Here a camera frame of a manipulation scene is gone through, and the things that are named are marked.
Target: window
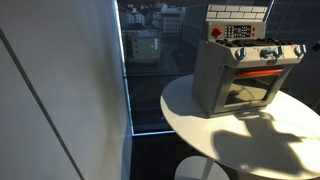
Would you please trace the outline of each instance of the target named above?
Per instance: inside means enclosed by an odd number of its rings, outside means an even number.
[[[219,4],[223,2],[232,5],[233,1],[219,1]],[[196,0],[168,0],[167,3],[170,6],[157,0],[118,0],[119,11],[131,13],[135,9],[139,13],[135,18],[128,15],[126,26],[120,22],[124,34],[124,80],[128,85],[134,134],[171,130],[160,109],[161,93],[172,80],[194,72],[197,42],[202,31],[202,22],[198,21],[204,19],[206,4]],[[233,3],[267,6],[269,0]],[[158,20],[159,26],[152,24],[153,20]]]

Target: table top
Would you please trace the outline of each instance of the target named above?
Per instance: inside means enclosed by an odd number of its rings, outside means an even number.
[[[320,176],[320,117],[279,91],[264,110],[207,118],[191,95],[193,76],[169,83],[162,112],[188,144],[237,171],[275,178]]]

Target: building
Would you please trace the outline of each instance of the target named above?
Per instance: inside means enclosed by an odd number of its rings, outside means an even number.
[[[145,16],[133,8],[132,12],[128,9],[119,7],[120,25],[122,28],[127,27],[129,24],[140,23],[145,26]]]
[[[161,27],[160,26],[161,23],[160,23],[160,21],[158,19],[153,19],[152,22],[151,22],[151,25],[156,29],[160,29],[160,27]]]
[[[193,5],[186,8],[182,38],[194,46],[198,46],[206,13],[207,5]]]
[[[162,33],[180,33],[184,21],[185,8],[172,8],[163,5],[160,12],[160,23]]]
[[[128,63],[150,64],[161,58],[160,35],[157,30],[123,30],[122,41]]]
[[[127,21],[129,24],[140,23],[145,26],[145,16],[133,8],[131,13],[127,13]]]

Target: floor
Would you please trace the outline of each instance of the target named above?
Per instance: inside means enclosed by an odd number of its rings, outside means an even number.
[[[131,180],[174,180],[178,164],[189,156],[202,156],[176,134],[140,136],[133,138]],[[230,180],[267,180],[239,174],[220,165]]]

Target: stove burner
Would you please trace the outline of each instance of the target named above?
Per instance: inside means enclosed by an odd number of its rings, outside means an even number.
[[[216,40],[217,43],[227,47],[253,47],[253,46],[275,46],[275,45],[293,45],[292,42],[275,40],[272,38],[258,38],[258,39],[235,39],[233,41]]]

